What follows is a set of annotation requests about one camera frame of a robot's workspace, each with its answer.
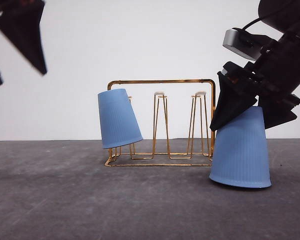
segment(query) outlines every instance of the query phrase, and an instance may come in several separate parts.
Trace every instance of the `upside-down cup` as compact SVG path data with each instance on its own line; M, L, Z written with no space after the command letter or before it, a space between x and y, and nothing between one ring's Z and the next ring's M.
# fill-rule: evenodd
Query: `upside-down cup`
M143 139L125 89L99 93L98 105L102 148L115 148Z
M217 131L210 179L243 187L271 186L261 107L252 106Z

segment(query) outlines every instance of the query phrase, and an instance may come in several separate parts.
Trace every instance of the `white wall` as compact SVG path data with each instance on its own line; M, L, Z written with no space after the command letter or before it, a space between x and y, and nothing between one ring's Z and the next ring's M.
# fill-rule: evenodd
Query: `white wall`
M211 78L227 61L225 31L258 17L258 0L47 0L41 77L0 34L0 140L100 139L97 93L112 80ZM263 23L249 29L278 39ZM142 134L151 137L152 94L169 95L170 135L187 134L190 97L202 84L129 86ZM300 97L300 87L295 91ZM267 131L300 138L298 119Z

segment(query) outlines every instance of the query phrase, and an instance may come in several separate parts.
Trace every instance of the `black cable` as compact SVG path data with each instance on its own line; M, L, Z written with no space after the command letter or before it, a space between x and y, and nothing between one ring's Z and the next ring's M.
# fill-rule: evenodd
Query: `black cable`
M263 20L263 19L266 19L266 18L269 18L269 17L271 17L271 16L273 16L273 15L276 15L277 13L279 13L279 12L281 12L283 9L285 9L287 6L289 6L293 1L294 1L294 0L289 1L288 3L286 3L285 5L283 5L281 8L279 8L279 9L276 10L276 11L273 11L273 12L269 13L268 15L259 17L259 18L255 19L255 20L249 22L247 25L245 25L245 26L242 28L242 30L246 30L246 29L249 28L251 25L253 25L253 24L255 24L255 23L257 23L257 22L259 22L259 21L261 21L261 20Z

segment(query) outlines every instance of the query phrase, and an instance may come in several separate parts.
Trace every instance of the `gold wire rack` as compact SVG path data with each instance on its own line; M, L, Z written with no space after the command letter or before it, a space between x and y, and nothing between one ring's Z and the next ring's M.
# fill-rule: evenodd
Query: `gold wire rack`
M209 84L211 86L211 107L210 107L210 117L214 116L214 111L216 109L216 84L212 79L171 79L171 80L116 80L108 83L107 89L111 90L113 85L135 85L135 84L191 84L191 83L203 83ZM187 139L187 151L186 152L171 152L170 150L170 139L168 133L168 100L167 96L163 92L156 92L154 95L154 105L153 105L153 139L152 139L152 152L137 152L134 143L129 145L129 152L122 152L122 147L115 147L108 149L108 159L104 163L106 167L165 167L165 166L186 166L186 167L210 167L212 156L214 153L215 146L215 132L210 131L210 139L208 138L208 123L207 123L207 109L206 109L206 96L204 95L204 106L205 106L205 124L206 124L206 142L207 142L207 152L204 152L204 142L203 142L203 124L202 124L202 92L197 92L192 97L192 108L191 108L191 118L189 134ZM158 123L158 108L159 100L163 101L164 108L164 119L165 119L165 129L166 129L166 144L167 152L157 152L156 151L156 135L157 135L157 123ZM196 112L196 103L199 99L200 103L200 116L201 116L201 152L193 152L194 144L194 121ZM130 164L114 164L113 162L118 160L121 155L130 155L132 161L136 160L151 160L155 155L168 155L169 159L184 159L190 160L193 155L201 155L209 160L209 163L130 163Z

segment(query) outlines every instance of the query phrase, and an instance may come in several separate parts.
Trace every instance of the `blue plastic cup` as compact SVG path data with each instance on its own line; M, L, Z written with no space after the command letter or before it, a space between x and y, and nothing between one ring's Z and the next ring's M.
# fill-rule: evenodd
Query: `blue plastic cup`
M115 148L143 139L125 89L99 93L98 105L102 148Z
M261 107L250 107L217 131L209 177L236 187L271 186Z

